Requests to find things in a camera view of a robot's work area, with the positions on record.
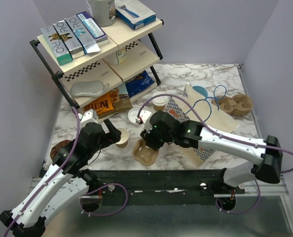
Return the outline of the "brown paper cup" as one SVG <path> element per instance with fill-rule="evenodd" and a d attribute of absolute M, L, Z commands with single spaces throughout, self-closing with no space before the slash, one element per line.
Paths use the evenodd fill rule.
<path fill-rule="evenodd" d="M 120 141 L 116 143 L 116 146 L 119 148 L 124 148 L 128 145 L 129 141 L 129 133 L 125 128 L 118 128 L 121 132 Z"/>
<path fill-rule="evenodd" d="M 153 108 L 156 110 L 156 111 L 162 111 L 164 110 L 166 106 L 166 103 L 153 103 Z"/>

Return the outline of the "checkered paper bag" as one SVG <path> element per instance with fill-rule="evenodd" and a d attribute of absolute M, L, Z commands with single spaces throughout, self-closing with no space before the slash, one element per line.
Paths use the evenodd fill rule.
<path fill-rule="evenodd" d="M 186 105 L 183 101 L 171 97 L 164 109 L 165 112 L 168 112 L 173 118 L 179 122 L 185 122 L 187 120 L 199 121 L 196 115 L 193 112 L 186 112 L 189 110 L 189 106 Z M 177 146 L 179 152 L 181 152 L 193 165 L 195 168 L 199 168 L 204 161 L 206 161 L 215 151 L 211 149 L 195 149 L 195 148 L 182 148 Z"/>

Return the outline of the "white plastic cup lid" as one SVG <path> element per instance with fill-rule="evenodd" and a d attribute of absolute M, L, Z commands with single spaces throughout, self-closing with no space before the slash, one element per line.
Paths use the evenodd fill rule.
<path fill-rule="evenodd" d="M 138 115 L 139 108 L 132 108 L 128 111 L 127 117 L 131 124 L 138 125 L 136 118 Z"/>

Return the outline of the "brown cardboard cup carrier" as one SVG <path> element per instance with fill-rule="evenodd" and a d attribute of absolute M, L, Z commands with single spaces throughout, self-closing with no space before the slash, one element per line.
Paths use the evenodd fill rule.
<path fill-rule="evenodd" d="M 158 158 L 159 151 L 146 146 L 144 139 L 139 139 L 132 149 L 132 157 L 143 166 L 151 166 Z"/>

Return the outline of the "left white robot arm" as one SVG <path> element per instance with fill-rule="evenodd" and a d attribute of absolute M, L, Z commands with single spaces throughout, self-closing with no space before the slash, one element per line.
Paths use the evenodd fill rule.
<path fill-rule="evenodd" d="M 107 119 L 105 132 L 96 122 L 77 126 L 76 138 L 62 147 L 52 165 L 30 194 L 14 209 L 3 211 L 0 221 L 15 237 L 40 237 L 48 223 L 71 203 L 100 188 L 98 177 L 84 169 L 93 155 L 120 141 L 121 132 Z"/>

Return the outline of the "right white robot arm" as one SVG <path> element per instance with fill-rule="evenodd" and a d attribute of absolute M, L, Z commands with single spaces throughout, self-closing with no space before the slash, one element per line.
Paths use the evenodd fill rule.
<path fill-rule="evenodd" d="M 158 111 L 145 122 L 141 137 L 155 151 L 165 143 L 174 143 L 183 148 L 220 151 L 245 159 L 245 163 L 225 169 L 223 177 L 216 180 L 216 189 L 223 194 L 254 179 L 269 184 L 280 182 L 283 155 L 275 136 L 265 140 L 242 137 L 198 121 L 180 122 L 169 113 Z"/>

